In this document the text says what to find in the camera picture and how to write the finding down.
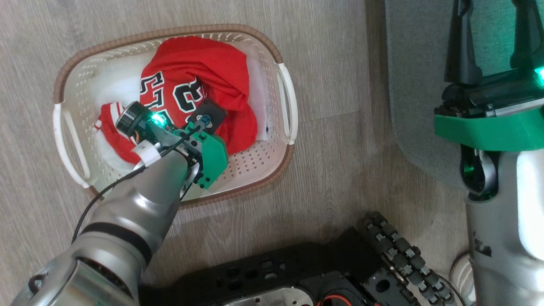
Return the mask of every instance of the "green bracket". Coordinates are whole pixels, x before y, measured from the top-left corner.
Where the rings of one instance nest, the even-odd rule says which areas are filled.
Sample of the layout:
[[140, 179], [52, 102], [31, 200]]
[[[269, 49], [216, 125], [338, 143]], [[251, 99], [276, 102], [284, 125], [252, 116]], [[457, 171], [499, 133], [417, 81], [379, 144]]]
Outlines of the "green bracket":
[[484, 151], [538, 150], [544, 148], [544, 108], [475, 119], [435, 115], [435, 134]]
[[[185, 130], [189, 132], [193, 127], [194, 124], [189, 122]], [[193, 137], [202, 145], [202, 176], [197, 180], [197, 185], [208, 189], [227, 169], [227, 147], [221, 137], [210, 135], [205, 131], [195, 132]]]

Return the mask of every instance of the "white plastic basket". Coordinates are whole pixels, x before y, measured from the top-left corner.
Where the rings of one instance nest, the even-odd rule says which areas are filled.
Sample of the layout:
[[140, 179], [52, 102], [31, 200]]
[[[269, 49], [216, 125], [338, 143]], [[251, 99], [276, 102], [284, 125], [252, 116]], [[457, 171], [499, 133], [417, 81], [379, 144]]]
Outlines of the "white plastic basket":
[[298, 109], [291, 77], [277, 48], [259, 31], [242, 25], [193, 26], [159, 30], [110, 41], [83, 50], [61, 69], [55, 83], [53, 128], [60, 158], [72, 178], [93, 196], [122, 174], [98, 151], [93, 126], [98, 110], [89, 80], [101, 62], [148, 52], [165, 39], [198, 35], [224, 42], [243, 41], [258, 51], [267, 83], [271, 131], [266, 142], [229, 157], [228, 168], [208, 190], [193, 187], [184, 204], [205, 204], [264, 187], [286, 169], [298, 129]]

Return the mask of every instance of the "black cable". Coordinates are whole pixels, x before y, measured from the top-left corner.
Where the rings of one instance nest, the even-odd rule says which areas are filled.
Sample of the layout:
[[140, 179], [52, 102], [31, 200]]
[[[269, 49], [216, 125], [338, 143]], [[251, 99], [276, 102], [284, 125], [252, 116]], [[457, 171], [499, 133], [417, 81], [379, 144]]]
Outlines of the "black cable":
[[461, 294], [459, 293], [459, 291], [457, 291], [457, 289], [455, 287], [453, 287], [453, 285], [442, 275], [440, 274], [436, 274], [438, 275], [438, 278], [440, 278], [441, 281], [443, 281], [444, 283], [446, 283], [450, 290], [453, 291], [453, 293], [455, 293], [455, 295], [457, 295], [457, 298], [459, 299], [459, 302], [461, 302], [461, 306], [467, 306], [467, 304], [465, 303], [465, 300], [463, 299], [463, 297], [461, 296]]
[[169, 147], [166, 151], [163, 151], [160, 156], [161, 157], [164, 157], [166, 156], [166, 154], [172, 152], [175, 148], [177, 148], [177, 146], [179, 146], [182, 142], [184, 142], [185, 140], [188, 140], [189, 137], [191, 137], [191, 135], [193, 135], [195, 132], [197, 132], [198, 130], [200, 130], [200, 127], [197, 126], [196, 128], [192, 129], [189, 133], [185, 134], [183, 137], [181, 137], [180, 140], [178, 140], [177, 143], [175, 143], [173, 146]]
[[[176, 148], [177, 146], [179, 146], [182, 142], [184, 142], [185, 140], [188, 140], [189, 137], [191, 137], [191, 135], [193, 135], [196, 131], [200, 130], [200, 127], [197, 126], [196, 128], [192, 129], [189, 133], [185, 134], [183, 137], [181, 137], [180, 140], [178, 140], [178, 142], [176, 142], [173, 146], [169, 147], [166, 151], [163, 151], [161, 153], [161, 158], [166, 156], [166, 154], [172, 152], [173, 150], [176, 150], [178, 151]], [[135, 177], [136, 175], [142, 173], [144, 170], [146, 169], [145, 166], [142, 166], [141, 168], [138, 168], [137, 170], [135, 171], [132, 171], [130, 172], [129, 174], [123, 176], [122, 178], [116, 180], [115, 182], [111, 183], [110, 185], [108, 185], [108, 187], [104, 188], [102, 191], [100, 191], [99, 194], [97, 194], [94, 199], [91, 200], [91, 202], [87, 205], [87, 207], [85, 207], [85, 210], [83, 211], [83, 213], [81, 214], [81, 217], [79, 218], [79, 221], [77, 222], [77, 225], [76, 225], [76, 229], [73, 231], [73, 236], [72, 236], [72, 243], [74, 243], [74, 241], [77, 239], [77, 236], [79, 234], [79, 230], [81, 229], [81, 225], [83, 224], [83, 220], [85, 219], [85, 216], [89, 213], [89, 211], [91, 210], [92, 206], [95, 205], [96, 201], [98, 201], [98, 199], [100, 199], [106, 192], [108, 192], [108, 190], [112, 189], [113, 187], [117, 186], [119, 183], [123, 182], [123, 181], [126, 181], [128, 179], [131, 179], [133, 177]]]
[[91, 210], [92, 206], [96, 203], [96, 201], [98, 201], [99, 198], [101, 198], [106, 192], [108, 192], [108, 190], [112, 189], [113, 187], [117, 186], [119, 183], [121, 183], [123, 181], [126, 181], [128, 179], [131, 179], [131, 178], [135, 177], [136, 175], [142, 173], [145, 169], [146, 169], [145, 166], [142, 166], [142, 167], [130, 172], [129, 174], [123, 176], [122, 178], [116, 180], [115, 182], [109, 184], [108, 187], [106, 187], [102, 191], [100, 191], [100, 193], [97, 194], [91, 200], [91, 202], [87, 205], [87, 207], [85, 208], [85, 210], [81, 214], [81, 217], [79, 218], [79, 221], [78, 221], [78, 223], [76, 225], [76, 229], [73, 232], [72, 243], [74, 243], [74, 241], [77, 238], [77, 235], [79, 234], [79, 230], [81, 228], [81, 225], [83, 224], [83, 219], [85, 219], [85, 216], [87, 215], [87, 213], [89, 213], [89, 211]]
[[185, 191], [184, 191], [183, 194], [181, 195], [181, 197], [180, 197], [180, 205], [181, 205], [181, 200], [182, 200], [183, 198], [185, 198], [185, 195], [186, 195], [187, 192], [189, 191], [189, 188], [191, 188], [191, 185], [192, 185], [192, 184], [189, 184], [189, 187], [187, 187], [187, 189], [185, 189]]

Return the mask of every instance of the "wooden floor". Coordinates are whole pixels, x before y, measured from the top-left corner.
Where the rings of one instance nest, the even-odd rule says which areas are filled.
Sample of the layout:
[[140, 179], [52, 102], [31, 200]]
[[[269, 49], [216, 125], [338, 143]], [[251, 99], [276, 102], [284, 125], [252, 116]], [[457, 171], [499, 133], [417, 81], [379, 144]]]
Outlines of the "wooden floor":
[[269, 187], [180, 211], [145, 280], [336, 237], [379, 210], [447, 274], [467, 245], [463, 192], [408, 163], [388, 113], [382, 5], [363, 0], [7, 0], [0, 10], [0, 304], [65, 250], [89, 198], [53, 140], [53, 82], [78, 50], [149, 30], [243, 23], [281, 51], [299, 137]]

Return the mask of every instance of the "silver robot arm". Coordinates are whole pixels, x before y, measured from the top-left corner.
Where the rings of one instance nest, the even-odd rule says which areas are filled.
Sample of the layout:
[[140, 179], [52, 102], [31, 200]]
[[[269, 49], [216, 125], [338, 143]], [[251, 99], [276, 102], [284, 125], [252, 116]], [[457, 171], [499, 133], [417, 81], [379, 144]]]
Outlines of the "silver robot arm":
[[193, 183], [208, 188], [227, 167], [225, 143], [214, 135], [225, 114], [205, 100], [177, 130], [137, 102], [128, 106], [116, 127], [142, 140], [134, 152], [145, 165], [103, 191], [113, 187], [72, 245], [31, 277], [12, 305], [138, 305], [138, 282], [180, 197]]
[[478, 305], [544, 305], [544, 149], [503, 152], [498, 191], [466, 198]]
[[138, 282], [176, 216], [187, 176], [185, 157], [171, 152], [117, 185], [13, 305], [138, 305]]

